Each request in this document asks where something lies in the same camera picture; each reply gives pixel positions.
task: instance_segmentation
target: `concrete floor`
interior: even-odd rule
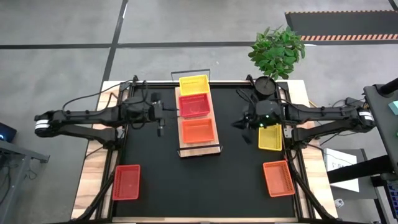
[[[121,0],[0,0],[1,44],[110,43]],[[285,11],[391,9],[387,0],[130,0],[119,42],[250,41],[267,26],[286,25]],[[307,47],[306,59],[291,79],[305,80],[310,99],[329,105],[347,96],[361,98],[365,85],[396,78],[398,45]],[[0,50],[0,121],[15,127],[16,144],[51,155],[39,177],[27,180],[13,223],[67,221],[87,141],[34,135],[35,114],[100,89],[108,49]],[[169,80],[170,72],[211,69],[211,79],[260,75],[247,58],[247,47],[118,49],[110,80],[138,75]],[[71,109],[92,110],[96,97]],[[339,137],[335,149],[365,148],[369,158],[385,154],[377,130]],[[378,220],[373,201],[351,201],[338,210],[348,221]]]

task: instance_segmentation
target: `black table surface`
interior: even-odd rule
[[[152,91],[161,92],[165,107],[176,107],[174,88]],[[270,197],[262,170],[264,162],[281,160],[283,153],[260,150],[257,140],[247,145],[231,127],[247,105],[235,87],[211,87],[211,95],[221,154],[180,158],[175,111],[167,112],[161,138],[155,123],[129,128],[121,164],[141,166],[139,198],[115,201],[114,217],[295,216],[293,196]]]
[[[364,92],[381,140],[386,148],[394,171],[398,174],[398,116],[388,106],[389,103],[398,100],[398,93],[395,91],[391,97],[386,98],[381,96],[374,86],[366,86]]]
[[[364,149],[335,149],[335,150],[356,156],[356,162],[363,162],[367,160]],[[339,187],[331,186],[331,192],[333,194],[333,198],[335,200],[338,198],[341,198],[343,200],[361,200],[361,199],[377,198],[370,177],[359,178],[358,185],[359,185],[359,192],[354,192],[352,190],[346,190]]]

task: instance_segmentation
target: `yellow basket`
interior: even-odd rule
[[[182,96],[208,93],[210,87],[207,75],[180,78],[180,91]]]
[[[282,150],[282,126],[277,124],[259,128],[259,149]]]

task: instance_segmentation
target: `black pot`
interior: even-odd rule
[[[254,82],[254,88],[256,89],[256,95],[259,100],[266,100],[275,93],[276,82],[272,78],[266,76],[259,77]]]

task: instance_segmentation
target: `potted plant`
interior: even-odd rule
[[[288,79],[293,72],[295,62],[300,57],[305,57],[305,48],[300,36],[290,30],[270,30],[268,27],[264,33],[257,33],[253,51],[249,53],[251,61],[264,74],[259,77],[254,86],[257,94],[264,95],[265,98],[276,91],[276,83],[279,77]]]

